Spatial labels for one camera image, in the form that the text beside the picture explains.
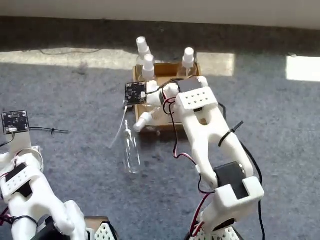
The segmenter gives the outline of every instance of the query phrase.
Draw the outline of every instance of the black circuit board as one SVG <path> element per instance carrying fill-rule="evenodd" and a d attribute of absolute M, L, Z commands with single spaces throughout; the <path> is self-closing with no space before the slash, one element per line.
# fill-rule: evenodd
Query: black circuit board
<path fill-rule="evenodd" d="M 3 133 L 12 134 L 9 129 L 16 128 L 15 133 L 29 132 L 29 120 L 27 111 L 7 111 L 1 115 Z"/>
<path fill-rule="evenodd" d="M 126 106 L 147 103 L 147 82 L 129 82 L 125 85 L 124 102 Z"/>

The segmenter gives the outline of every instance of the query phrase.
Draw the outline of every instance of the white spray nozzle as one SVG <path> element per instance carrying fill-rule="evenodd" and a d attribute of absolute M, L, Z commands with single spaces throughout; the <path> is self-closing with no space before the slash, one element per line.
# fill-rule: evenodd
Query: white spray nozzle
<path fill-rule="evenodd" d="M 154 56 L 147 54 L 144 56 L 142 77 L 146 80 L 152 80 L 155 75 Z"/>
<path fill-rule="evenodd" d="M 138 47 L 140 57 L 143 58 L 145 55 L 150 54 L 150 48 L 144 36 L 140 36 L 136 39 L 136 45 Z"/>
<path fill-rule="evenodd" d="M 141 130 L 152 121 L 152 115 L 150 112 L 145 111 L 142 113 L 138 121 L 133 125 L 133 129 L 136 132 L 141 132 Z"/>
<path fill-rule="evenodd" d="M 187 47 L 184 50 L 184 55 L 182 58 L 182 65 L 186 68 L 186 69 L 190 69 L 193 67 L 194 63 L 195 63 L 195 58 L 194 58 L 194 54 L 195 51 L 192 47 Z"/>

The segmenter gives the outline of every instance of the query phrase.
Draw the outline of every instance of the clear plastic bottle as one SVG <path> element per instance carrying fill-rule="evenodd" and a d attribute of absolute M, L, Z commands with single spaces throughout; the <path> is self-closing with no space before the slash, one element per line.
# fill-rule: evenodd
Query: clear plastic bottle
<path fill-rule="evenodd" d="M 137 174 L 143 169 L 139 155 L 139 148 L 137 146 L 137 140 L 135 133 L 129 129 L 127 120 L 124 122 L 124 127 L 124 168 L 127 173 Z"/>
<path fill-rule="evenodd" d="M 142 75 L 139 78 L 139 81 L 149 82 L 153 80 L 156 80 L 154 56 L 147 54 L 143 59 Z"/>
<path fill-rule="evenodd" d="M 138 57 L 136 58 L 136 72 L 137 75 L 140 76 L 142 75 L 142 68 L 144 65 L 144 59 L 145 55 L 151 54 L 150 48 L 147 44 L 147 40 L 144 36 L 140 36 L 136 39 L 136 45 L 138 47 Z"/>
<path fill-rule="evenodd" d="M 195 51 L 191 47 L 184 50 L 182 62 L 178 66 L 176 76 L 179 78 L 188 78 L 197 74 L 197 66 L 195 64 Z"/>

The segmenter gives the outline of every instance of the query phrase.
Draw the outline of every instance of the white wire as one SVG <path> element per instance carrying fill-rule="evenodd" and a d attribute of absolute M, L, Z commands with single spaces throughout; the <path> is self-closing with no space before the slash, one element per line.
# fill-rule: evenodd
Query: white wire
<path fill-rule="evenodd" d="M 120 132 L 121 132 L 122 125 L 124 124 L 124 121 L 125 121 L 125 116 L 126 116 L 127 110 L 128 110 L 128 106 L 125 106 L 125 107 L 124 107 L 123 116 L 122 116 L 122 119 L 121 119 L 121 123 L 120 123 L 119 129 L 118 129 L 118 132 L 116 133 L 116 135 L 115 135 L 114 139 L 112 140 L 111 144 L 109 144 L 109 145 L 107 146 L 108 149 L 112 149 L 112 147 L 114 146 L 115 142 L 117 141 L 117 139 L 118 139 L 118 137 L 119 137 L 119 134 L 120 134 Z"/>

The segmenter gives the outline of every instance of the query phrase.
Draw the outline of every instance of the white wall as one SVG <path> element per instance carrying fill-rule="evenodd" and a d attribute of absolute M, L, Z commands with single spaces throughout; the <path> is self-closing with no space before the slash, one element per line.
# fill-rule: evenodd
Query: white wall
<path fill-rule="evenodd" d="M 0 0 L 0 15 L 320 29 L 320 0 Z"/>

